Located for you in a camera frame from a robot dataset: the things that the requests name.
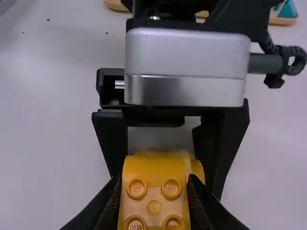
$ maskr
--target cable clip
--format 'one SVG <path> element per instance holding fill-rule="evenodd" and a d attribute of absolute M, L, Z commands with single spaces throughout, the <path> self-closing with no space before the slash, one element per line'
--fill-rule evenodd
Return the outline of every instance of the cable clip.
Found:
<path fill-rule="evenodd" d="M 283 75 L 287 73 L 288 64 L 290 59 L 290 51 L 289 48 L 286 46 L 276 46 L 277 50 L 279 51 L 279 55 L 283 59 L 283 67 L 277 74 L 267 74 L 266 78 L 264 79 L 264 84 L 266 84 L 270 89 L 280 89 L 283 84 L 285 83 L 283 79 Z"/>

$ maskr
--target yellow object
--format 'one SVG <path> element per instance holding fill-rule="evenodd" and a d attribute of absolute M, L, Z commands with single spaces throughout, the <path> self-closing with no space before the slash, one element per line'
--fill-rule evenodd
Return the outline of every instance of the yellow object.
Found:
<path fill-rule="evenodd" d="M 110 9 L 121 12 L 129 12 L 128 9 L 123 4 L 121 4 L 120 0 L 105 0 L 105 2 Z M 207 18 L 209 16 L 209 13 L 207 11 L 201 11 L 197 13 L 196 16 L 200 18 Z M 298 15 L 295 18 L 279 18 L 274 15 L 271 15 L 269 24 L 292 25 L 297 21 L 297 19 Z"/>
<path fill-rule="evenodd" d="M 127 156 L 118 230 L 190 230 L 190 174 L 205 183 L 201 163 L 187 151 L 145 150 Z"/>

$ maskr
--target white table surface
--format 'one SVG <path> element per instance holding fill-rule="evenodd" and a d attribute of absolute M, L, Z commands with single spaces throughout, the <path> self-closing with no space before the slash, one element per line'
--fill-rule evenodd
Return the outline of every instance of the white table surface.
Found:
<path fill-rule="evenodd" d="M 307 48 L 307 2 L 296 4 L 296 25 L 270 32 Z M 95 72 L 124 67 L 128 17 L 102 0 L 19 0 L 0 18 L 1 230 L 58 230 L 109 180 L 91 122 Z M 280 90 L 263 79 L 248 78 L 251 124 L 222 203 L 252 230 L 305 230 L 307 70 Z M 198 123 L 130 130 L 130 150 L 190 150 Z"/>

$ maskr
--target black cable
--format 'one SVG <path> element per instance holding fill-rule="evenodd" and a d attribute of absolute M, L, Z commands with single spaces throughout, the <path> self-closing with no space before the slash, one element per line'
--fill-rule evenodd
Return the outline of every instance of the black cable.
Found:
<path fill-rule="evenodd" d="M 294 76 L 300 74 L 307 64 L 307 53 L 299 46 L 276 46 L 268 34 L 267 39 L 263 43 L 259 43 L 261 49 L 266 54 L 280 55 L 281 49 L 287 49 L 291 57 L 295 57 L 292 65 L 288 65 L 285 72 L 286 75 Z"/>

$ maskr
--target lego stud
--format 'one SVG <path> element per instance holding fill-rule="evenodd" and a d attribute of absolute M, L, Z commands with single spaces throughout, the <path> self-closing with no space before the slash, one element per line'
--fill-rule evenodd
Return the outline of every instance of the lego stud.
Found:
<path fill-rule="evenodd" d="M 162 195 L 169 200 L 176 200 L 182 191 L 181 183 L 175 179 L 167 179 L 161 187 Z"/>
<path fill-rule="evenodd" d="M 133 178 L 127 184 L 127 193 L 131 199 L 141 200 L 147 193 L 147 184 L 141 178 Z"/>
<path fill-rule="evenodd" d="M 143 217 L 139 215 L 129 216 L 125 220 L 124 230 L 146 230 L 147 225 Z"/>
<path fill-rule="evenodd" d="M 162 230 L 185 230 L 182 218 L 177 215 L 168 216 L 162 223 Z"/>
<path fill-rule="evenodd" d="M 147 205 L 147 211 L 151 215 L 157 215 L 161 212 L 161 204 L 157 200 L 152 200 Z"/>

